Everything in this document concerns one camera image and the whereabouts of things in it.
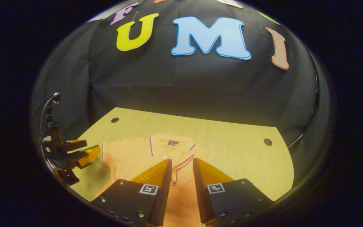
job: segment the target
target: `black background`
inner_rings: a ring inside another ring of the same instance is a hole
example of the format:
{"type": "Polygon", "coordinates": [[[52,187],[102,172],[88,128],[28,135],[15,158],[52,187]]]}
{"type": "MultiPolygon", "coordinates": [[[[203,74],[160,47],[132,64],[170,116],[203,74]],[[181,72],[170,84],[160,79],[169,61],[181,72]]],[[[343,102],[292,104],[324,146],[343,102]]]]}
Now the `black background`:
{"type": "MultiPolygon", "coordinates": [[[[285,213],[284,225],[363,226],[363,1],[248,4],[291,29],[326,64],[338,98],[330,173],[285,213]]],[[[115,1],[0,3],[0,225],[93,224],[58,193],[32,151],[28,103],[53,48],[115,1]]]]}

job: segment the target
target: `orange polo shirt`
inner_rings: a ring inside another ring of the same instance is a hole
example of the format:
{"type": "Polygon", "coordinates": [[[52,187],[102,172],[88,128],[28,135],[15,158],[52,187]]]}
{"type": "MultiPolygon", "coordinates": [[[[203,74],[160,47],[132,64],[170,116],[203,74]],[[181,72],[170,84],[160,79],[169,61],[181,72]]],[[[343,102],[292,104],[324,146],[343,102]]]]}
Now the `orange polo shirt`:
{"type": "Polygon", "coordinates": [[[206,160],[208,149],[191,137],[156,133],[151,137],[132,137],[102,144],[104,167],[110,168],[111,180],[98,197],[117,179],[132,180],[155,164],[170,158],[172,177],[163,227],[201,227],[193,175],[193,158],[206,160]]]}

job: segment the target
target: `yellow letter u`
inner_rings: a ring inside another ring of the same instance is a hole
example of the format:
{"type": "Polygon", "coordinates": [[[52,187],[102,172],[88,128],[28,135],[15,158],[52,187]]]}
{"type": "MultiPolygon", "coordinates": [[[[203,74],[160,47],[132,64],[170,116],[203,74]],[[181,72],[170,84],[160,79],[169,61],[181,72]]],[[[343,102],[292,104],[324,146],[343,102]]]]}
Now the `yellow letter u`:
{"type": "Polygon", "coordinates": [[[135,23],[131,21],[127,24],[120,26],[117,29],[117,48],[121,51],[132,50],[142,46],[148,41],[152,34],[152,27],[154,24],[154,18],[159,16],[158,13],[153,13],[142,17],[140,21],[142,22],[141,33],[136,39],[128,39],[128,34],[130,33],[131,26],[135,23]]]}

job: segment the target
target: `blue letter m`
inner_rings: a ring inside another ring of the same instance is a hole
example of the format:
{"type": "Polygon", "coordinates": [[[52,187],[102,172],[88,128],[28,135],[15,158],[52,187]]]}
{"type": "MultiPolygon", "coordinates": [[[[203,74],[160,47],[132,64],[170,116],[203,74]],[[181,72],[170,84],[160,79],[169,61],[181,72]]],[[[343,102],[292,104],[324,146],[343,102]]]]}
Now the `blue letter m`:
{"type": "Polygon", "coordinates": [[[251,54],[246,50],[243,40],[240,20],[220,17],[208,28],[196,17],[181,17],[173,20],[179,30],[177,32],[177,44],[171,51],[173,55],[190,55],[196,48],[190,45],[190,36],[196,41],[201,51],[209,53],[218,37],[221,37],[221,45],[216,48],[220,56],[250,59],[251,54]]]}

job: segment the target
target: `wooden table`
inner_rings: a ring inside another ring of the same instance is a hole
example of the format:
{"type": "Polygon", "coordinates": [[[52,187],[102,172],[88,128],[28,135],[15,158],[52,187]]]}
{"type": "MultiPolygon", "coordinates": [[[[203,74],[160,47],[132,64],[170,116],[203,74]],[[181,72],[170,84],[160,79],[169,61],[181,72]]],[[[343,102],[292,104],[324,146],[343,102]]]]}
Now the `wooden table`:
{"type": "MultiPolygon", "coordinates": [[[[192,137],[210,150],[209,164],[234,180],[246,178],[275,201],[292,188],[294,168],[288,148],[275,127],[244,125],[160,113],[114,108],[79,139],[88,146],[130,137],[150,137],[156,132],[192,137]],[[265,139],[272,145],[265,144],[265,139]]],[[[80,182],[71,186],[88,201],[110,180],[110,170],[101,166],[102,155],[85,169],[73,171],[80,182]]]]}

